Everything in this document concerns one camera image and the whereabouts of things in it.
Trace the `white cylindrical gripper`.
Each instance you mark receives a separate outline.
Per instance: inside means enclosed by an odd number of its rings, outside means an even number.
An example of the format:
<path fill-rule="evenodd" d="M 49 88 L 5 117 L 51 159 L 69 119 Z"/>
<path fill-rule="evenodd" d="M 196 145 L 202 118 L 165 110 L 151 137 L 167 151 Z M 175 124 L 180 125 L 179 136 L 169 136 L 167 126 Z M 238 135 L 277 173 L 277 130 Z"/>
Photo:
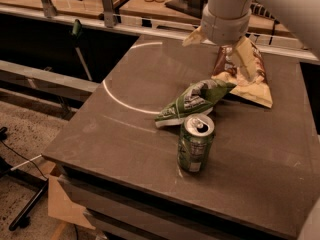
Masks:
<path fill-rule="evenodd" d="M 251 10 L 248 10 L 238 19 L 223 19 L 213 15 L 206 6 L 203 9 L 201 26 L 183 40 L 182 46 L 200 44 L 206 38 L 219 46 L 236 43 L 232 46 L 231 60 L 244 78 L 252 81 L 256 75 L 255 56 L 251 41 L 244 36 L 250 16 Z"/>

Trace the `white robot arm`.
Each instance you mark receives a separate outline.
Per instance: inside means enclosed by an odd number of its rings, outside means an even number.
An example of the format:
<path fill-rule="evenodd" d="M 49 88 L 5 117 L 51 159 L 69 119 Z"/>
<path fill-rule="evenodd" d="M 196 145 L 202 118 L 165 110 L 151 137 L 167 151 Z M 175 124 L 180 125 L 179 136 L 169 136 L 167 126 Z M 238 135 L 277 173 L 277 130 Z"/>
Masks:
<path fill-rule="evenodd" d="M 208 39 L 216 45 L 234 45 L 248 30 L 252 0 L 208 0 L 200 26 L 183 44 Z M 320 59 L 320 0 L 257 0 Z"/>

